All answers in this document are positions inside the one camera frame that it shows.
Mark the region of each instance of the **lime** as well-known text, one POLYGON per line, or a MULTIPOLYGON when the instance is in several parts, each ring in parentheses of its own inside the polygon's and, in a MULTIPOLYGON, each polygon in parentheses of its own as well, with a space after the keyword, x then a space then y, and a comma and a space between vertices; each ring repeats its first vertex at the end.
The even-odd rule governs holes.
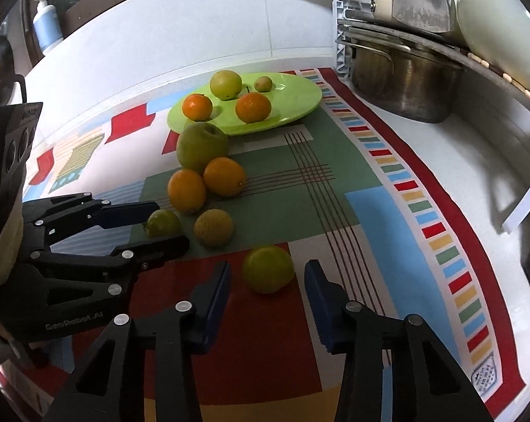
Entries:
POLYGON ((243 278, 259 294, 281 290, 294 277, 294 264, 288 252, 277 246, 254 249, 243 261, 243 278))
POLYGON ((167 209, 158 209, 152 212, 144 224, 144 230, 150 239, 166 235, 178 235, 183 232, 179 218, 167 209))

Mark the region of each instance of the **orange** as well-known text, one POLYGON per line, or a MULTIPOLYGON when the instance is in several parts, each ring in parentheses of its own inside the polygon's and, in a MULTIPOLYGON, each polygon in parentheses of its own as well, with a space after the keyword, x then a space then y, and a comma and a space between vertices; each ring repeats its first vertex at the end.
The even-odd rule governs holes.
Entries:
POLYGON ((204 206, 206 189, 199 173, 193 170, 179 170, 167 184, 169 202, 183 214, 193 214, 204 206))
POLYGON ((212 101, 201 93, 192 93, 183 101, 183 114, 195 122, 208 120, 212 114, 212 101))
POLYGON ((247 180, 241 165, 227 157, 212 160, 202 177, 207 189, 221 197, 235 197, 247 180))
POLYGON ((236 103, 236 115, 245 123, 265 120, 269 117, 270 109, 269 99, 259 92, 249 92, 238 98, 236 103))

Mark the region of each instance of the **soap dispenser bottle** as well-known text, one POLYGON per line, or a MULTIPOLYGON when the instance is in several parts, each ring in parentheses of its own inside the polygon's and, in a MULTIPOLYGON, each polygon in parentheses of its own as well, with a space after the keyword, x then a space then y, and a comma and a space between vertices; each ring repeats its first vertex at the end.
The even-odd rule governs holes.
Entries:
POLYGON ((38 1, 38 12, 32 21, 42 53, 46 55, 63 41, 56 7, 46 0, 38 1))

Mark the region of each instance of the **green citrus fruit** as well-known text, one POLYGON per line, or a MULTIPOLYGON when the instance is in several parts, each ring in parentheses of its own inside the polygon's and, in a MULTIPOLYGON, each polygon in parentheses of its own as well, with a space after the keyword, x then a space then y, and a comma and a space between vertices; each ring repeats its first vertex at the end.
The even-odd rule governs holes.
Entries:
POLYGON ((158 209, 152 212, 148 221, 144 224, 144 230, 148 238, 157 238, 167 235, 182 234, 183 228, 179 218, 167 209, 158 209))
POLYGON ((255 90, 257 90, 258 92, 268 92, 273 88, 273 82, 270 77, 261 76, 255 81, 253 87, 255 87, 255 90))
POLYGON ((219 248, 233 235, 233 221, 222 209, 204 211, 194 223, 194 235, 207 248, 219 248))
POLYGON ((259 294, 275 293, 293 277, 291 256, 277 246, 254 249, 243 261, 243 278, 259 294))
POLYGON ((235 71, 218 71, 210 79, 210 91, 222 101, 236 98, 242 87, 241 76, 235 71))

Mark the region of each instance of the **green rectangle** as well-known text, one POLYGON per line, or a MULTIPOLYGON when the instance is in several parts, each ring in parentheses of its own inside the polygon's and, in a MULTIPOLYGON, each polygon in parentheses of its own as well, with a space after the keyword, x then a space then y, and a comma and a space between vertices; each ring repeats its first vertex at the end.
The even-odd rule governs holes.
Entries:
POLYGON ((468 306, 466 309, 460 311, 458 317, 460 317, 461 323, 466 322, 470 317, 477 313, 481 309, 480 299, 478 298, 474 303, 468 306))
POLYGON ((432 207, 429 201, 427 200, 419 201, 417 203, 413 203, 408 206, 411 212, 425 211, 426 209, 429 209, 432 207))
POLYGON ((385 166, 382 166, 381 168, 384 173, 399 172, 399 170, 405 169, 401 163, 398 163, 397 165, 385 165, 385 166))
POLYGON ((443 263, 448 262, 450 259, 453 259, 457 255, 459 255, 458 249, 456 249, 456 246, 452 246, 446 251, 443 251, 440 254, 436 255, 437 262, 439 262, 439 265, 442 265, 443 263))

